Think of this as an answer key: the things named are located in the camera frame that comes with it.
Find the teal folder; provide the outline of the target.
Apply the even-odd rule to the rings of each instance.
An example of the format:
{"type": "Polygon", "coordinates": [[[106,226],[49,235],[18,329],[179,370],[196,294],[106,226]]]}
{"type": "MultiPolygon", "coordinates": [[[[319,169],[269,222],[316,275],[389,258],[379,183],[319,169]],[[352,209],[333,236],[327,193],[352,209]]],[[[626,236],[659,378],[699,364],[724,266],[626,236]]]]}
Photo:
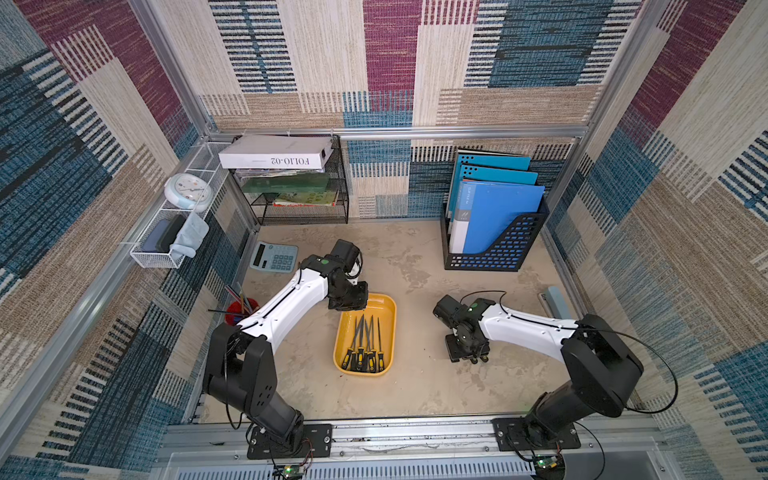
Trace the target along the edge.
{"type": "Polygon", "coordinates": [[[498,167],[485,167],[473,164],[462,164],[455,168],[451,190],[448,197],[446,215],[452,217],[460,196],[460,184],[462,181],[483,181],[497,183],[512,183],[522,185],[535,185],[538,174],[530,171],[519,171],[498,167]]]}
{"type": "Polygon", "coordinates": [[[531,164],[531,158],[517,154],[458,149],[456,153],[454,171],[457,166],[462,164],[473,164],[485,167],[498,167],[519,171],[530,171],[529,167],[531,164]]]}

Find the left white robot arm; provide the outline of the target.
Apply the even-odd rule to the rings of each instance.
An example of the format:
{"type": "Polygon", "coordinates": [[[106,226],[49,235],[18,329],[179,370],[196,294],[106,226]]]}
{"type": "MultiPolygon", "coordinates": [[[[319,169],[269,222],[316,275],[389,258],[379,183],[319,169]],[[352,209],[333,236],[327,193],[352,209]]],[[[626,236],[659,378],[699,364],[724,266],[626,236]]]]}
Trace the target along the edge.
{"type": "Polygon", "coordinates": [[[280,447],[297,449],[304,418],[277,393],[274,353],[305,314],[324,300],[330,310],[364,309],[368,284],[359,279],[362,265],[360,249],[339,239],[330,253],[304,259],[288,283],[255,313],[236,325],[216,327],[203,392],[244,414],[280,447]]]}

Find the dark phone in basket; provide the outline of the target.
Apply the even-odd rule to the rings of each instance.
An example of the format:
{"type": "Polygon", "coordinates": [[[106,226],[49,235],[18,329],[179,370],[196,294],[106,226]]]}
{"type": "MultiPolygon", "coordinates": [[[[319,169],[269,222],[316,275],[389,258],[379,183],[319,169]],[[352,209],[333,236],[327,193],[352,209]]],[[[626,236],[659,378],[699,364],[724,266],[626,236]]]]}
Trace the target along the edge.
{"type": "Polygon", "coordinates": [[[175,215],[172,218],[159,220],[142,243],[141,251],[148,253],[168,253],[170,251],[170,246],[176,240],[178,233],[185,222],[186,218],[182,215],[175,215]]]}

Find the blue front folder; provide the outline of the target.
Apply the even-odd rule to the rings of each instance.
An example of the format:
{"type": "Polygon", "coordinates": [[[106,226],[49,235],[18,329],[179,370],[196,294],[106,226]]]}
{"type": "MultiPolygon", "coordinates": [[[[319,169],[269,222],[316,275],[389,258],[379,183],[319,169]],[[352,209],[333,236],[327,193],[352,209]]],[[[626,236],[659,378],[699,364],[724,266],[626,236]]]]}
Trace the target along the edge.
{"type": "Polygon", "coordinates": [[[519,215],[536,213],[545,187],[462,180],[452,215],[449,252],[485,252],[519,215]]]}

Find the yellow storage tray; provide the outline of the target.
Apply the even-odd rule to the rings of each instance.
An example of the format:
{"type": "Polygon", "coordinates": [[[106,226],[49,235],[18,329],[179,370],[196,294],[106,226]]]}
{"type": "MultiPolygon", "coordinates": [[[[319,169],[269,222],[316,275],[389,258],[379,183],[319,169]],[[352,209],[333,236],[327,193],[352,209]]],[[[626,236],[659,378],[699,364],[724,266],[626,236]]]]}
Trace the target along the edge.
{"type": "Polygon", "coordinates": [[[344,374],[368,377],[380,377],[384,375],[389,371],[394,359],[396,326],[397,306],[394,300],[388,295],[371,293],[368,297],[367,307],[364,310],[347,311],[341,314],[333,353],[334,365],[344,374]],[[367,322],[370,319],[373,319],[374,321],[373,339],[375,342],[376,361],[378,349],[376,324],[377,318],[380,319],[386,367],[381,373],[377,373],[377,371],[375,373],[363,373],[354,370],[345,371],[342,369],[341,363],[351,344],[354,333],[354,320],[359,320],[361,316],[365,316],[367,322]]]}

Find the white folio box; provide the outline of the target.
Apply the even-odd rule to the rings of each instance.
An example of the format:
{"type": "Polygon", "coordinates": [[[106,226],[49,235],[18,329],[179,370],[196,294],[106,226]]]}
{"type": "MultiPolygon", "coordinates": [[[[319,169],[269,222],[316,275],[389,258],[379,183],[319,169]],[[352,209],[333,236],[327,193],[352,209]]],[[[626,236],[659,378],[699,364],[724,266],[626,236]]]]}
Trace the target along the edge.
{"type": "Polygon", "coordinates": [[[332,150],[331,137],[244,135],[219,160],[226,169],[321,170],[332,150]]]}

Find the light blue cloth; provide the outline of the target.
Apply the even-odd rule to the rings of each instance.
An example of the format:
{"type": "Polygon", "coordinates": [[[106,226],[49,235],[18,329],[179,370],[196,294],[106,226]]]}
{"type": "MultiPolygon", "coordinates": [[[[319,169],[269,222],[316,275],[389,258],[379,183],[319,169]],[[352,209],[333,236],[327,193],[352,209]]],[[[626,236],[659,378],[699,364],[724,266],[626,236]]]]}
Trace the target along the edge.
{"type": "Polygon", "coordinates": [[[194,258],[208,232],[209,225],[197,213],[190,213],[170,245],[171,258],[175,262],[183,258],[194,258]]]}

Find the teal calculator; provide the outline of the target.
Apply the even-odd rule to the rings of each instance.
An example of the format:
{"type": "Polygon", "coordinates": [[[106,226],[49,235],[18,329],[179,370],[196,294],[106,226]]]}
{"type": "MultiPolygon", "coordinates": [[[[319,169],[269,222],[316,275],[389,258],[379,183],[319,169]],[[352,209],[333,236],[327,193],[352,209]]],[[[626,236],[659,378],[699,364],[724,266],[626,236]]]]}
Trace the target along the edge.
{"type": "Polygon", "coordinates": [[[259,241],[250,261],[252,269],[290,274],[295,270],[299,249],[294,245],[259,241]]]}

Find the file tool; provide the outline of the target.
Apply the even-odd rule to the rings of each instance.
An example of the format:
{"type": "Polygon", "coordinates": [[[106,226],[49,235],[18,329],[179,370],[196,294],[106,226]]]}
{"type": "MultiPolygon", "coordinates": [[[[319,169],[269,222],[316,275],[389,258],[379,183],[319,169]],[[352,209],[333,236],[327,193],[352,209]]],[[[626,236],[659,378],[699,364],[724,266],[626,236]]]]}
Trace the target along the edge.
{"type": "Polygon", "coordinates": [[[354,358],[350,363],[350,368],[356,372],[362,372],[365,367],[365,352],[362,346],[364,330],[365,319],[363,316],[361,316],[356,326],[355,343],[353,344],[354,358]]]}
{"type": "Polygon", "coordinates": [[[373,339],[373,333],[374,333],[374,321],[373,319],[370,319],[366,324],[366,343],[367,343],[366,372],[367,373],[375,373],[377,371],[376,351],[375,351],[375,342],[373,339]]]}
{"type": "Polygon", "coordinates": [[[380,322],[379,318],[377,318],[376,332],[377,332],[377,340],[378,340],[377,373],[381,373],[381,372],[384,371],[384,369],[386,367],[385,367],[385,360],[384,360],[384,349],[383,349],[383,340],[382,340],[382,332],[381,332],[381,322],[380,322]]]}
{"type": "Polygon", "coordinates": [[[356,342],[357,342],[358,329],[359,329],[358,325],[359,325],[359,320],[355,319],[352,341],[341,363],[342,369],[345,371],[353,371],[356,369],[356,365],[357,365],[356,342]]]}
{"type": "Polygon", "coordinates": [[[363,348],[364,348],[364,352],[365,352],[365,367],[364,367],[364,370],[362,371],[363,373],[367,373],[367,372],[366,372],[366,364],[367,364],[367,362],[366,362],[366,350],[367,350],[367,343],[366,343],[366,324],[367,324],[367,321],[366,321],[366,319],[365,319],[365,330],[364,330],[363,343],[362,343],[362,346],[363,346],[363,348]]]}

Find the red pen cup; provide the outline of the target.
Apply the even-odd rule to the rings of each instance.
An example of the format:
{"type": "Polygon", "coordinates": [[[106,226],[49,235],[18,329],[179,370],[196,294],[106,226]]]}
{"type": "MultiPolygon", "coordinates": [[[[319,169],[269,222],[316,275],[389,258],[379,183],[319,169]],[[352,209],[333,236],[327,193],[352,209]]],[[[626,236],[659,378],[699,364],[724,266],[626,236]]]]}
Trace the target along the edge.
{"type": "Polygon", "coordinates": [[[237,292],[231,286],[226,285],[225,291],[230,295],[233,301],[227,307],[226,310],[209,309],[211,313],[221,313],[224,315],[224,322],[227,325],[235,326],[243,319],[249,317],[255,313],[260,305],[255,299],[245,296],[241,292],[237,292]]]}

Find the green book on shelf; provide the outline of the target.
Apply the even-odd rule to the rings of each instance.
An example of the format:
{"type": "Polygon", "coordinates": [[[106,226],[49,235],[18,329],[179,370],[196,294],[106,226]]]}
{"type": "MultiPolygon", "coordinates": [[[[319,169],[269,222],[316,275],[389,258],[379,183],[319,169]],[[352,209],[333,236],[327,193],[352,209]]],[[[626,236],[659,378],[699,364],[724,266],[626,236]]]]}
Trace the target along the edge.
{"type": "Polygon", "coordinates": [[[323,173],[307,173],[293,176],[254,177],[241,186],[244,193],[314,193],[326,190],[330,177],[323,173]]]}

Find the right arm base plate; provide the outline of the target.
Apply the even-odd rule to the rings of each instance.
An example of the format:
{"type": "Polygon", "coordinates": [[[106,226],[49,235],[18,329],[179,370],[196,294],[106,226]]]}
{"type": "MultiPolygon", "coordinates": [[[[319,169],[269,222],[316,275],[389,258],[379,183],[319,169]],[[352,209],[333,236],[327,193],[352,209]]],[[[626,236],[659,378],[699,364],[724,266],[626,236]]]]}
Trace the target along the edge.
{"type": "Polygon", "coordinates": [[[575,450],[581,447],[579,436],[572,424],[557,433],[551,433],[524,417],[498,417],[491,420],[500,451],[575,450]]]}

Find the black perforated file holder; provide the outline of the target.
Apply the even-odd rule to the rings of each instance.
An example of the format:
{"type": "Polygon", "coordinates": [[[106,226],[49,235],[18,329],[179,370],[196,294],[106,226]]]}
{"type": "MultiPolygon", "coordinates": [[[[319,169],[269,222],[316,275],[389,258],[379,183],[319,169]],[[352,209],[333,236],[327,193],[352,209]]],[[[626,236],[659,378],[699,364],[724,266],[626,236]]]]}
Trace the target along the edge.
{"type": "Polygon", "coordinates": [[[449,252],[450,232],[446,217],[440,219],[440,232],[445,270],[518,272],[536,238],[549,217],[545,200],[538,211],[518,215],[494,240],[490,247],[478,254],[449,252]]]}

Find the teal rear folder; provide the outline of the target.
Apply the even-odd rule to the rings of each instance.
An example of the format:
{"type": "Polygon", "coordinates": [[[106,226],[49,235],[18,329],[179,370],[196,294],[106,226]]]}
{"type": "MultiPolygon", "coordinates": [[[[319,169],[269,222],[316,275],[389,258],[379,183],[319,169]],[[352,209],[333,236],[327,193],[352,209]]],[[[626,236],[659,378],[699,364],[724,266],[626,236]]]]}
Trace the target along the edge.
{"type": "Polygon", "coordinates": [[[458,149],[456,153],[454,171],[457,166],[462,164],[473,164],[485,167],[498,167],[519,171],[530,171],[529,167],[531,164],[531,158],[517,154],[458,149]]]}

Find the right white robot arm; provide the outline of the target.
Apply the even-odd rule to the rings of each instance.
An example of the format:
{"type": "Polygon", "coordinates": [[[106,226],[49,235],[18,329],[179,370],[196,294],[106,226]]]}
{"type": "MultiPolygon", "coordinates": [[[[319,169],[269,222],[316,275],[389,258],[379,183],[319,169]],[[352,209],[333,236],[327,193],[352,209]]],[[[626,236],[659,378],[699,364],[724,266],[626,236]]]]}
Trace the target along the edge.
{"type": "Polygon", "coordinates": [[[580,320],[547,318],[484,298],[464,304],[446,295],[433,315],[451,330],[446,346],[452,362],[486,362],[495,341],[565,365],[569,380],[540,395],[525,416],[494,422],[502,451],[580,447],[575,423],[595,413],[619,417],[644,373],[618,332],[593,314],[580,320]]]}

